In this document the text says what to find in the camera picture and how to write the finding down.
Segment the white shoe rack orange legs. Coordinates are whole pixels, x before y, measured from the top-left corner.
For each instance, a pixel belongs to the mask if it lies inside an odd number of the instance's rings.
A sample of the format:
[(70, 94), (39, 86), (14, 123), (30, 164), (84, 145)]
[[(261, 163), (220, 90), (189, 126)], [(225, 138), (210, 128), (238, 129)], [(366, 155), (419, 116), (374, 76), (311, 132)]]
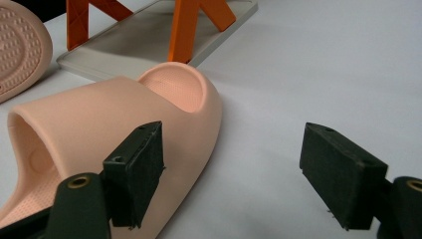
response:
[[(257, 0), (228, 0), (228, 5), (236, 22), (223, 32), (199, 14), (190, 66), (199, 66), (258, 10)], [(174, 0), (155, 0), (63, 54), (58, 64), (96, 82), (120, 75), (135, 79), (167, 60), (173, 9)]]

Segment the pink rubber slipper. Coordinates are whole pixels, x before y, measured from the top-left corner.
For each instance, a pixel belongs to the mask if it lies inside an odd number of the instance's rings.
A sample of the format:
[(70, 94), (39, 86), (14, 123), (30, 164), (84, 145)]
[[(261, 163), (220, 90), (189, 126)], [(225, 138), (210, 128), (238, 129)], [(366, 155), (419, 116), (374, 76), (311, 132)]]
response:
[(0, 228), (52, 206), (62, 180), (100, 172), (136, 127), (161, 121), (165, 169), (142, 224), (111, 230), (116, 239), (156, 239), (207, 164), (221, 118), (211, 82), (173, 62), (138, 80), (116, 77), (18, 105), (8, 114), (18, 182), (0, 208)]
[(0, 0), (0, 104), (26, 91), (47, 71), (51, 36), (29, 9)]

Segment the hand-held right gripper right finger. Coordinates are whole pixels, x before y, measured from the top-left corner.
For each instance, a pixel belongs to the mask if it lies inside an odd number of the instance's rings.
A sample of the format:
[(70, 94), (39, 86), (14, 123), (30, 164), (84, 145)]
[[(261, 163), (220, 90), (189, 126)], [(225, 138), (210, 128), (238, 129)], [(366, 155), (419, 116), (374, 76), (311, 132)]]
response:
[(300, 169), (344, 229), (368, 229), (387, 164), (337, 132), (308, 122)]

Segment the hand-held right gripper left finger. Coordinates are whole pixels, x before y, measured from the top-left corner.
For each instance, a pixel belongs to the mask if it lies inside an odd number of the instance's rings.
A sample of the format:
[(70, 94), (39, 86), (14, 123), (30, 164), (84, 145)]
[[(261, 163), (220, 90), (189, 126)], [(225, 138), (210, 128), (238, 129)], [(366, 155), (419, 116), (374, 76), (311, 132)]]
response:
[(140, 228), (165, 168), (162, 122), (136, 127), (104, 160), (103, 167), (112, 225)]

